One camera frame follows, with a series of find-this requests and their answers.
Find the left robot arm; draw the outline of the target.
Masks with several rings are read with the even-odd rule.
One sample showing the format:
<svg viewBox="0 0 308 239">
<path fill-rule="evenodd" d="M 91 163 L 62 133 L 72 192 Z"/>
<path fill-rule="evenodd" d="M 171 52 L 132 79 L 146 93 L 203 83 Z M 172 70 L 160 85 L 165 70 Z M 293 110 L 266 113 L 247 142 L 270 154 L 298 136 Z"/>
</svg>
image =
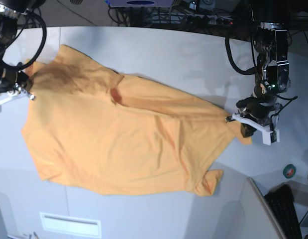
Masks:
<svg viewBox="0 0 308 239">
<path fill-rule="evenodd" d="M 234 22 L 225 36 L 225 48 L 233 69 L 242 75 L 254 75 L 253 96 L 237 102 L 238 112 L 228 116 L 226 121 L 238 121 L 242 124 L 244 137 L 255 131 L 262 133 L 263 143 L 270 145 L 280 140 L 276 128 L 279 114 L 284 106 L 276 104 L 281 93 L 287 91 L 289 78 L 288 31 L 308 30 L 308 1 L 305 0 L 252 0 L 250 1 L 248 20 Z M 0 100 L 0 106 L 13 100 L 20 93 L 31 100 L 30 79 L 24 70 L 32 65 L 40 55 L 47 38 L 47 27 L 42 17 L 35 10 L 43 5 L 41 0 L 0 0 L 0 93 L 8 97 Z M 3 55 L 22 33 L 24 26 L 18 25 L 21 16 L 37 20 L 42 28 L 40 45 L 28 64 L 11 66 L 3 61 Z M 254 66 L 242 70 L 234 63 L 231 48 L 231 34 L 239 27 L 251 28 L 251 50 L 258 53 L 253 58 Z"/>
</svg>

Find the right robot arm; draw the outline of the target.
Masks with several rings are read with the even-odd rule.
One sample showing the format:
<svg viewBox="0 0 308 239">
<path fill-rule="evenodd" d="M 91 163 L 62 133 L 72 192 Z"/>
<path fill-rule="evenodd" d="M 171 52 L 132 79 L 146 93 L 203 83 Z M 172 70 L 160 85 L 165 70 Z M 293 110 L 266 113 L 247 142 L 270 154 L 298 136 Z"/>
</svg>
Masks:
<svg viewBox="0 0 308 239">
<path fill-rule="evenodd" d="M 23 70 L 36 61 L 46 42 L 46 23 L 40 15 L 34 12 L 44 3 L 44 0 L 0 0 L 0 93 L 19 90 L 29 91 L 32 87 L 32 81 Z M 36 53 L 27 63 L 11 66 L 3 61 L 3 56 L 21 34 L 17 32 L 18 20 L 21 16 L 26 17 L 22 29 L 30 19 L 38 21 L 42 28 L 42 38 Z"/>
</svg>

